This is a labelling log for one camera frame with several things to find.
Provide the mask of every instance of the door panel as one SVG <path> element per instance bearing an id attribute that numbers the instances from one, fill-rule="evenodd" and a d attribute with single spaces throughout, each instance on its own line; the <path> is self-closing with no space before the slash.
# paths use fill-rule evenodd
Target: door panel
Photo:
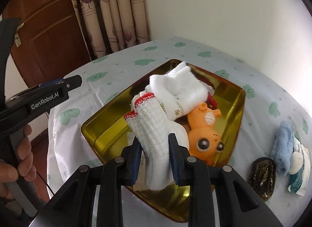
<path id="1" fill-rule="evenodd" d="M 90 61 L 71 0 L 10 0 L 4 18 L 21 17 L 12 58 L 28 87 L 64 77 Z"/>

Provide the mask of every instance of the toy eye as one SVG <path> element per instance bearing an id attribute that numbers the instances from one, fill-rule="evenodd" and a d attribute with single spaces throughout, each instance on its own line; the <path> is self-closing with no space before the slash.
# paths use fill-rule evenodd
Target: toy eye
<path id="1" fill-rule="evenodd" d="M 224 150 L 224 143 L 223 142 L 219 142 L 216 150 L 217 150 L 218 153 L 221 153 Z"/>
<path id="2" fill-rule="evenodd" d="M 197 143 L 197 149 L 199 151 L 206 151 L 209 148 L 210 142 L 206 138 L 201 138 Z"/>

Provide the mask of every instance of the black cable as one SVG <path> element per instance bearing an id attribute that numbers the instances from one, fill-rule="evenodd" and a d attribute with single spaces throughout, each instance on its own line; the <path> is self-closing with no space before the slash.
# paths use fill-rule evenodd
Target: black cable
<path id="1" fill-rule="evenodd" d="M 44 178 L 39 174 L 39 172 L 36 171 L 36 173 L 37 173 L 38 176 L 42 179 L 42 181 L 46 184 L 46 186 L 49 188 L 49 190 L 51 191 L 51 193 L 54 195 L 54 192 L 52 191 L 52 189 L 50 188 L 50 186 L 48 185 L 48 183 L 44 180 Z"/>

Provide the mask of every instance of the orange rubber animal toy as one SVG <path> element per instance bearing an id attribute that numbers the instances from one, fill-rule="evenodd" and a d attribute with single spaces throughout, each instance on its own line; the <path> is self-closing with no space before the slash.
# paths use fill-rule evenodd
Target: orange rubber animal toy
<path id="1" fill-rule="evenodd" d="M 211 110 L 206 103 L 201 103 L 187 115 L 190 131 L 188 140 L 190 155 L 214 165 L 214 156 L 221 153 L 224 148 L 221 137 L 213 129 L 216 118 L 221 117 L 221 111 Z"/>

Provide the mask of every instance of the red floor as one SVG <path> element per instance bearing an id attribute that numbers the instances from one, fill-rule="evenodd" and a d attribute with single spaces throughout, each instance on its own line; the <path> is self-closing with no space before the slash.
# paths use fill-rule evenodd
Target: red floor
<path id="1" fill-rule="evenodd" d="M 37 172 L 45 179 L 46 181 L 46 157 L 48 154 L 49 139 L 48 134 L 45 133 L 41 136 L 40 141 L 32 143 L 32 152 L 34 154 L 34 166 L 37 169 Z M 37 188 L 37 194 L 44 201 L 49 201 L 49 195 L 47 192 L 47 187 L 45 183 L 37 175 L 37 178 L 34 180 L 34 184 Z"/>

